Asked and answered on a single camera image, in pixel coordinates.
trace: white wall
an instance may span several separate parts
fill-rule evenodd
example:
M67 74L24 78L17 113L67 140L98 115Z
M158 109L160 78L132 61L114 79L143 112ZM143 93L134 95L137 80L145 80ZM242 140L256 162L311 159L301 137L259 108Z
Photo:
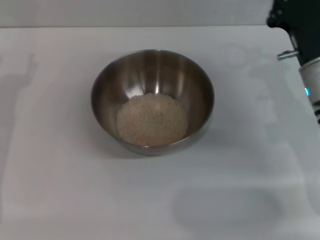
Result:
M0 27L263 25L272 0L0 0Z

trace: white rice grain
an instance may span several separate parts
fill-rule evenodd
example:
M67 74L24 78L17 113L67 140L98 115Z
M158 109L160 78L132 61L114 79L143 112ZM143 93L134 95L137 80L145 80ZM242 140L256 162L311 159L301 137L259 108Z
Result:
M175 143L183 138L187 128L187 114L181 104L162 94L133 96L116 115L120 137L142 146Z

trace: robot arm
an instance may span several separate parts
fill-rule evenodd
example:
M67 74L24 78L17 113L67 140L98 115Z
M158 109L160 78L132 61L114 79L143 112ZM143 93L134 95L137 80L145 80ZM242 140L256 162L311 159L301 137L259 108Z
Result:
M298 58L305 91L320 124L320 0L274 0L267 25L288 33L294 50L277 58Z

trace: metal bowl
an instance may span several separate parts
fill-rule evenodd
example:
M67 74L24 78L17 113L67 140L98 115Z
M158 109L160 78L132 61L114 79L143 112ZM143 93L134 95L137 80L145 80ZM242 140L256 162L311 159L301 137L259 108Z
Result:
M135 95L169 95L187 112L188 129L182 140L162 146L135 145L122 140L116 116ZM215 94L205 71L191 59L166 50L141 50L121 56L106 66L91 91L91 107L101 127L133 152L161 155L194 143L209 125Z

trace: white tabletop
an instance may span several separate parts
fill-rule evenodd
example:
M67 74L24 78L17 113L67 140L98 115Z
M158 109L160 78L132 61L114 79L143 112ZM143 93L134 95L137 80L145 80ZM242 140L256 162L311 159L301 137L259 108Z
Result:
M265 26L0 29L0 184L11 240L315 240L320 134L289 37ZM165 49L215 90L208 133L142 157L96 123L112 60Z

